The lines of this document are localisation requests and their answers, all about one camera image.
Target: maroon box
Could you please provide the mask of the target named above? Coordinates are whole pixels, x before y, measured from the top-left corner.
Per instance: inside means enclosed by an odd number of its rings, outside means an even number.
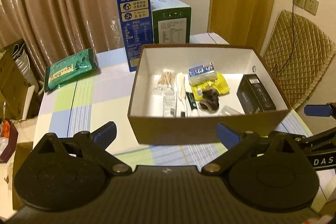
[[[7,163],[9,161],[9,159],[11,158],[16,149],[17,137],[19,135],[12,122],[9,120],[8,122],[10,126],[8,145],[0,155],[0,163]]]

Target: yellow plastic bag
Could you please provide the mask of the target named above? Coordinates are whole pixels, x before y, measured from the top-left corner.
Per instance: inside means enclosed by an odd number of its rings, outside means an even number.
[[[217,79],[212,81],[206,81],[204,83],[198,84],[198,85],[192,85],[191,90],[194,94],[195,100],[200,101],[203,100],[203,93],[202,90],[208,90],[208,89],[216,89],[218,90],[220,95],[227,94],[230,92],[230,88],[228,84],[226,83],[226,80],[224,76],[217,72]]]

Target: ribbed black surface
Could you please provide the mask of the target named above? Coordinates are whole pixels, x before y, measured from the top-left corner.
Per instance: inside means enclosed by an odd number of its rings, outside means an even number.
[[[220,223],[301,224],[316,217],[310,208],[265,213],[236,200],[218,177],[201,175],[195,166],[139,166],[116,177],[86,206],[60,213],[23,208],[9,224]]]

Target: green wet wipes package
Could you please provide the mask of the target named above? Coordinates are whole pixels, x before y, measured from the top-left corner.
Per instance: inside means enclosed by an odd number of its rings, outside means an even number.
[[[69,83],[70,79],[96,68],[97,63],[91,48],[64,58],[46,68],[44,91],[56,89],[62,84]]]

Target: toothbrush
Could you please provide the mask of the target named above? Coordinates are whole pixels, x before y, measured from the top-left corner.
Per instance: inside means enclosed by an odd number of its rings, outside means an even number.
[[[177,95],[179,100],[182,102],[183,106],[184,106],[184,112],[185,112],[185,116],[187,117],[187,103],[186,103],[186,93],[185,93],[185,86],[184,86],[184,74],[182,72],[178,73],[176,75],[176,85],[177,85]]]

